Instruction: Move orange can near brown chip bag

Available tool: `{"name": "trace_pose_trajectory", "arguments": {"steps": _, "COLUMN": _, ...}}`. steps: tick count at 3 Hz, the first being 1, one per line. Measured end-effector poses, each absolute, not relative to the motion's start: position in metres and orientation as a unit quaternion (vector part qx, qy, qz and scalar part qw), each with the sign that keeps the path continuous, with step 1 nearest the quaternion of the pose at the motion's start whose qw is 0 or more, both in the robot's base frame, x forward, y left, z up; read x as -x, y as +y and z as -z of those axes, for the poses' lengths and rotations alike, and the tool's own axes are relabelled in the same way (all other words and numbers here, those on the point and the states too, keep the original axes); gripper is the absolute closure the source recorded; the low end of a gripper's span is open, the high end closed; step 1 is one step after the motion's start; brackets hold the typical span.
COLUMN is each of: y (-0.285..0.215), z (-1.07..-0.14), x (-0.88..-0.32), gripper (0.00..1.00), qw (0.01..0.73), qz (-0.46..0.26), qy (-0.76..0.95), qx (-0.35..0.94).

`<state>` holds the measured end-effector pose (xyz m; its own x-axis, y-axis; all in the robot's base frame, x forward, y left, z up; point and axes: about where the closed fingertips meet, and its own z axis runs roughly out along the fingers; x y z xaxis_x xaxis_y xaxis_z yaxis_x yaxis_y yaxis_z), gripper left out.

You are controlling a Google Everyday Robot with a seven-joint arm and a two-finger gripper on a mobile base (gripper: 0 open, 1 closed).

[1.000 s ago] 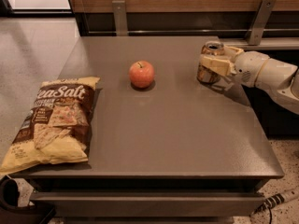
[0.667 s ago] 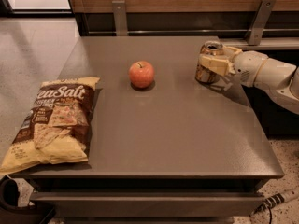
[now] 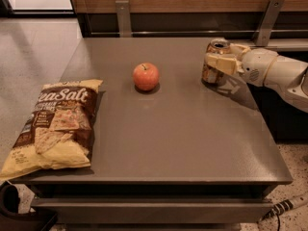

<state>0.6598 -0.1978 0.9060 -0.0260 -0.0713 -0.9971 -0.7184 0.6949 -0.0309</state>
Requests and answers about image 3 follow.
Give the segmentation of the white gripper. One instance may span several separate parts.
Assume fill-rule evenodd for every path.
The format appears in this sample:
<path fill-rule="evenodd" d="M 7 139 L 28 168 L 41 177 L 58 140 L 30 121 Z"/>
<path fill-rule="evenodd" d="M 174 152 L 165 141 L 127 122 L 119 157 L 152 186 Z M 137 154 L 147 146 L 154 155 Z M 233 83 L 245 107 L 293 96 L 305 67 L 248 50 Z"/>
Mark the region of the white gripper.
<path fill-rule="evenodd" d="M 249 46 L 231 43 L 231 54 L 207 53 L 208 66 L 227 75 L 241 74 L 249 84 L 262 87 L 272 62 L 278 57 L 275 51 L 259 48 L 251 50 Z"/>

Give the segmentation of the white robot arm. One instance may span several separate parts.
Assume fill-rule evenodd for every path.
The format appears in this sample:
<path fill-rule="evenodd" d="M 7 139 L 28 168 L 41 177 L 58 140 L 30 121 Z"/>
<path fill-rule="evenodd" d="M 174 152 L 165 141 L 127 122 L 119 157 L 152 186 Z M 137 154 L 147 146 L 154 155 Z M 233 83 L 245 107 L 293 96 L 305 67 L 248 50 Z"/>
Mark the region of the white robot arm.
<path fill-rule="evenodd" d="M 205 64 L 229 76 L 238 75 L 255 87 L 274 90 L 288 104 L 307 113 L 307 69 L 308 64 L 279 55 L 265 48 L 251 49 L 248 46 L 212 41 Z"/>

